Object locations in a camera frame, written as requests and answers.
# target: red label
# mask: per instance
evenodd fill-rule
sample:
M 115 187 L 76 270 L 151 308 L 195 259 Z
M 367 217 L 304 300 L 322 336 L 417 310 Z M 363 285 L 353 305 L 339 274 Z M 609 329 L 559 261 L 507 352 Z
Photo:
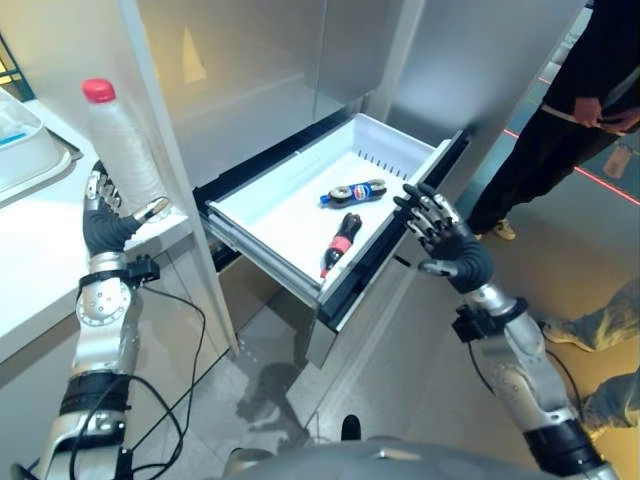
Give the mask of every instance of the red label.
M 349 247 L 351 247 L 349 239 L 341 236 L 333 237 L 331 245 L 329 245 L 329 248 L 335 248 L 336 250 L 340 250 L 342 253 L 349 250 Z
M 365 200 L 369 195 L 364 185 L 356 185 L 353 187 L 353 196 L 356 200 Z

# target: cola bottle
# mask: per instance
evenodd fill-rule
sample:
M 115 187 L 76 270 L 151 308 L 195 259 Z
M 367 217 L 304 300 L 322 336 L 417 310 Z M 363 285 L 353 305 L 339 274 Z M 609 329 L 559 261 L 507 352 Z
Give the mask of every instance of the cola bottle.
M 324 268 L 320 273 L 321 278 L 325 278 L 327 276 L 327 272 L 331 270 L 338 260 L 342 258 L 347 250 L 353 244 L 353 239 L 362 227 L 362 219 L 360 215 L 355 215 L 353 213 L 347 213 L 345 217 L 342 219 L 342 224 L 340 225 L 340 229 L 338 233 L 336 233 L 335 237 L 331 241 L 329 248 L 324 254 Z

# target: pepsi bottle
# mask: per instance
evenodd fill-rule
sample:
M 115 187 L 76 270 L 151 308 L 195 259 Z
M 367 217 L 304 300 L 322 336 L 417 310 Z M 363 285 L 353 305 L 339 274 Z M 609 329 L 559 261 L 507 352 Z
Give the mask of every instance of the pepsi bottle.
M 331 270 L 345 252 L 349 250 L 360 227 L 362 227 L 360 215 L 354 215 L 353 213 L 347 213 L 345 215 L 338 233 L 333 237 L 329 248 L 324 254 L 324 268 L 320 273 L 321 278 L 325 278 L 329 270 Z
M 344 208 L 354 203 L 378 200 L 385 193 L 387 193 L 387 187 L 384 180 L 369 180 L 368 182 L 332 188 L 328 195 L 320 197 L 320 204 L 333 208 Z

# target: black shirt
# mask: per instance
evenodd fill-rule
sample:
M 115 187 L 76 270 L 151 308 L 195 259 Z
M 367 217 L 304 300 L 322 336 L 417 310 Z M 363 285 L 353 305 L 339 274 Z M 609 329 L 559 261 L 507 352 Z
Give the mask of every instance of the black shirt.
M 597 97 L 604 103 L 609 92 L 640 64 L 640 0 L 596 0 L 591 20 L 567 55 L 543 101 L 568 114 L 576 97 Z M 640 106 L 638 80 L 603 113 Z

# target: white drawer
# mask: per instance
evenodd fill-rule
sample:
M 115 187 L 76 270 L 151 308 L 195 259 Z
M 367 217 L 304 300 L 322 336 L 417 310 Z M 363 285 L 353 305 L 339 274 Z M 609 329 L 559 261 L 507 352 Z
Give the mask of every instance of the white drawer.
M 337 332 L 404 234 L 393 216 L 393 197 L 405 195 L 405 182 L 427 179 L 437 186 L 465 145 L 461 134 L 427 145 L 358 114 L 233 191 L 206 199 L 205 226 L 316 308 L 318 319 Z M 433 175 L 438 178 L 431 182 Z M 320 196 L 332 188 L 372 179 L 386 182 L 381 199 L 342 209 L 320 206 Z M 360 215 L 362 227 L 323 280 L 324 253 L 348 212 Z

